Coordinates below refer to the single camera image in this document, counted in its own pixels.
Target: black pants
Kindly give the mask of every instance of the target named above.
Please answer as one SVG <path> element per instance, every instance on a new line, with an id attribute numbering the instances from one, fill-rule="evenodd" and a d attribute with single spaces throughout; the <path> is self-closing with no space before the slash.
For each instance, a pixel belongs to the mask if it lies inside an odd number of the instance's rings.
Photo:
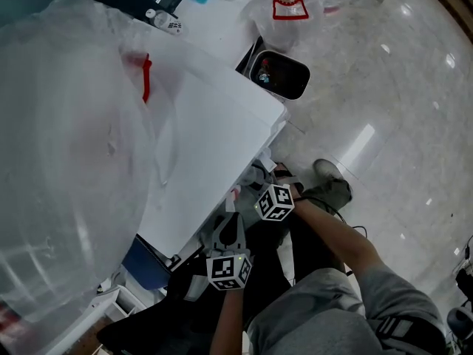
<path id="1" fill-rule="evenodd" d="M 344 180 L 331 181 L 326 185 L 307 190 L 302 195 L 318 197 L 337 210 L 352 197 L 350 186 Z M 314 204 L 326 210 L 323 204 Z M 245 330 L 260 311 L 291 287 L 284 276 L 277 254 L 277 248 L 288 232 L 293 243 L 296 283 L 320 268 L 345 271 L 343 262 L 297 215 L 291 213 L 281 223 L 259 221 L 246 231 L 247 247 L 254 255 L 254 259 L 251 275 L 245 287 L 243 305 Z"/>

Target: shoe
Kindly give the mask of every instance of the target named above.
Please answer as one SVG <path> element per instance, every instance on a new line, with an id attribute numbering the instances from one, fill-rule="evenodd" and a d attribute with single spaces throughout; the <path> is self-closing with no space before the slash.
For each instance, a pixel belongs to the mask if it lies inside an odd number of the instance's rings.
<path id="1" fill-rule="evenodd" d="M 321 183 L 326 183 L 333 179 L 345 180 L 340 170 L 335 164 L 326 159 L 317 159 L 313 162 L 313 171 Z"/>

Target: forearm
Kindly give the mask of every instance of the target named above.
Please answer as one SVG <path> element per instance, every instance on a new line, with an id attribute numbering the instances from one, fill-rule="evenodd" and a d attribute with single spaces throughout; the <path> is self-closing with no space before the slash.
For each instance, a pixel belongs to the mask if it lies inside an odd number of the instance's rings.
<path id="1" fill-rule="evenodd" d="M 332 252 L 347 264 L 355 276 L 359 276 L 367 267 L 382 264 L 372 243 L 346 223 L 334 218 L 309 200 L 296 203 L 294 209 Z"/>
<path id="2" fill-rule="evenodd" d="M 243 289 L 226 292 L 210 355 L 241 355 Z"/>

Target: person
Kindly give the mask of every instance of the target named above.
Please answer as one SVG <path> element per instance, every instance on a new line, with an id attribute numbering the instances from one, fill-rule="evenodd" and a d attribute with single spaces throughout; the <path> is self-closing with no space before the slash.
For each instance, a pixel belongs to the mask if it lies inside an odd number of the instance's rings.
<path id="1" fill-rule="evenodd" d="M 301 194 L 291 185 L 295 208 L 284 225 L 260 221 L 247 231 L 253 269 L 245 290 L 226 292 L 210 354 L 240 355 L 243 329 L 252 354 L 444 354 L 433 302 L 388 268 L 364 235 L 332 216 L 352 199 L 336 166 L 317 160 L 313 168 L 319 185 Z M 282 164 L 275 174 L 292 176 Z M 293 243 L 293 287 L 276 252 L 284 227 Z"/>

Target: gray shirt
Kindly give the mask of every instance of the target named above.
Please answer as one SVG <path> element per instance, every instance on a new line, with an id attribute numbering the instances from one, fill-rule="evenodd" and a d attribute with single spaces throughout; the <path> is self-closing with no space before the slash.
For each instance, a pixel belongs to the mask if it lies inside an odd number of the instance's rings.
<path id="1" fill-rule="evenodd" d="M 383 349 L 369 320 L 420 317 L 443 331 L 433 302 L 386 266 L 358 280 L 363 302 L 348 278 L 333 268 L 305 277 L 258 314 L 248 329 L 255 355 L 403 354 Z"/>

